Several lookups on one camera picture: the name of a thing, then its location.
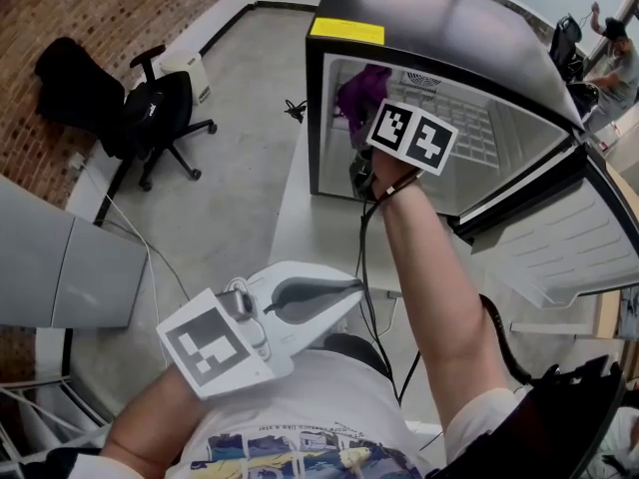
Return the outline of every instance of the purple object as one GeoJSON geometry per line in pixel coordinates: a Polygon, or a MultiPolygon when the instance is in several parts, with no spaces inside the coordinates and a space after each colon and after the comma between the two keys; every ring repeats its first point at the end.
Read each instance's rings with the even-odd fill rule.
{"type": "Polygon", "coordinates": [[[350,141],[354,148],[360,146],[353,142],[353,136],[364,123],[374,117],[379,105],[388,96],[386,81],[392,71],[390,68],[366,64],[337,91],[336,104],[341,113],[348,119],[350,141]]]}

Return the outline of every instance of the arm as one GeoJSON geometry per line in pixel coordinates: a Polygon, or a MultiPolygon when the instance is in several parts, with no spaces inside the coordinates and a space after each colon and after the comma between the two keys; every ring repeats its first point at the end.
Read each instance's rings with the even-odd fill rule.
{"type": "Polygon", "coordinates": [[[143,477],[165,476],[207,410],[171,365],[116,418],[101,456],[143,477]]]}
{"type": "Polygon", "coordinates": [[[599,25],[599,4],[594,2],[590,7],[592,16],[590,17],[590,28],[599,35],[602,35],[603,29],[599,25]]]}
{"type": "MultiPolygon", "coordinates": [[[[407,172],[379,151],[373,167],[378,196],[407,172]]],[[[410,328],[445,430],[470,400],[507,388],[494,328],[420,186],[398,192],[382,210],[410,328]]]]}
{"type": "Polygon", "coordinates": [[[619,83],[619,76],[617,73],[613,72],[606,76],[600,76],[597,78],[593,78],[592,80],[588,80],[588,83],[592,85],[596,85],[599,89],[604,89],[606,87],[615,87],[619,83]]]}

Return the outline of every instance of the hand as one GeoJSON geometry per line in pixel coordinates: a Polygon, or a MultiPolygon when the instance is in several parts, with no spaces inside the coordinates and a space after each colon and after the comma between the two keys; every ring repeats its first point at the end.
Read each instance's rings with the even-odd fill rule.
{"type": "Polygon", "coordinates": [[[372,191],[375,196],[379,199],[386,190],[412,169],[414,169],[413,165],[398,160],[384,151],[373,149],[372,171],[375,174],[376,180],[372,184],[372,191]]]}

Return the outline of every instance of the person in background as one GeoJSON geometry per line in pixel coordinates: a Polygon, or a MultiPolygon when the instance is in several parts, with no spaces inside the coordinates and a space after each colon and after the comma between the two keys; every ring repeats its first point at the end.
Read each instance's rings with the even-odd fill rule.
{"type": "Polygon", "coordinates": [[[597,107],[584,123],[593,135],[619,119],[632,107],[639,88],[639,57],[624,24],[614,18],[606,18],[606,26],[599,25],[599,4],[592,4],[590,27],[610,43],[606,50],[604,75],[587,80],[599,89],[597,107]]]}

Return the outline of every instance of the open fridge door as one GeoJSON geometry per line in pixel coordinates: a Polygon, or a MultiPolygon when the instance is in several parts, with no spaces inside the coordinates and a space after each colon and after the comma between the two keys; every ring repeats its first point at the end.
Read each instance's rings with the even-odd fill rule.
{"type": "Polygon", "coordinates": [[[588,144],[555,152],[451,221],[472,256],[539,308],[639,283],[639,197],[588,144]]]}

